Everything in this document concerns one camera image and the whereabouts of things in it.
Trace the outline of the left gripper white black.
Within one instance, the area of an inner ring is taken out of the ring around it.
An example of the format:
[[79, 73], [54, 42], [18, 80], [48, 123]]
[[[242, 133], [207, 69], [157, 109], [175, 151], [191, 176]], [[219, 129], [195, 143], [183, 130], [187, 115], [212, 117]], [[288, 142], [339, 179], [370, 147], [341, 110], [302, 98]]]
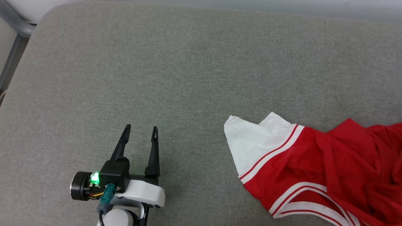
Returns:
[[[110, 158], [115, 162], [129, 162], [129, 159], [124, 156], [125, 146], [129, 141], [131, 125], [127, 124], [122, 132], [121, 137], [115, 147], [115, 150]], [[146, 177], [160, 176], [160, 158], [159, 158], [159, 139], [158, 128], [153, 127], [151, 137], [151, 152], [148, 165], [145, 168]], [[83, 172], [79, 171], [75, 174], [70, 185], [70, 195], [73, 200], [89, 201], [98, 200], [101, 198], [105, 188], [99, 186], [99, 172]], [[136, 206], [156, 206], [164, 207], [165, 205], [165, 190], [157, 185], [148, 183], [144, 180], [132, 179], [124, 193], [118, 193], [119, 188], [116, 188], [114, 198], [110, 203], [110, 207], [136, 207]]]

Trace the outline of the red and white basketball jersey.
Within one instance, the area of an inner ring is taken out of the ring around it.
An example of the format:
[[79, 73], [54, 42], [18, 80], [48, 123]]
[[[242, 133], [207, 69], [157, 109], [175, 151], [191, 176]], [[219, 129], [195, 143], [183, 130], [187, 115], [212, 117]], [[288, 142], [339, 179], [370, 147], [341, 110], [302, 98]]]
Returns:
[[240, 181], [273, 218], [402, 226], [402, 122], [321, 132], [271, 112], [260, 124], [230, 116], [224, 131]]

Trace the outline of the grey fabric sofa cushion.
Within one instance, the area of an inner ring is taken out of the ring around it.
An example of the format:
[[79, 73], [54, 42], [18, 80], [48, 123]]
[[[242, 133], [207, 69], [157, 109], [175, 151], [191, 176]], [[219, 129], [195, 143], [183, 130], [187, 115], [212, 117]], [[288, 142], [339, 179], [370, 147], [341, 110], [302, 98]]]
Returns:
[[402, 23], [87, 2], [34, 29], [0, 106], [0, 226], [96, 226], [71, 199], [127, 124], [130, 172], [159, 130], [166, 204], [147, 226], [330, 226], [273, 219], [237, 177], [224, 123], [275, 112], [327, 132], [402, 121]]

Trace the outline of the grey metal frame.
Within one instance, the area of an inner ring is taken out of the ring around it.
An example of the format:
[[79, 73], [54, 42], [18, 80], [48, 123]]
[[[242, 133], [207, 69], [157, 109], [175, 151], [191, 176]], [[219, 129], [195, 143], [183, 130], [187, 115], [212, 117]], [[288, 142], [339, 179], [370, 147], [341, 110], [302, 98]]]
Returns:
[[8, 89], [34, 28], [0, 0], [0, 94]]

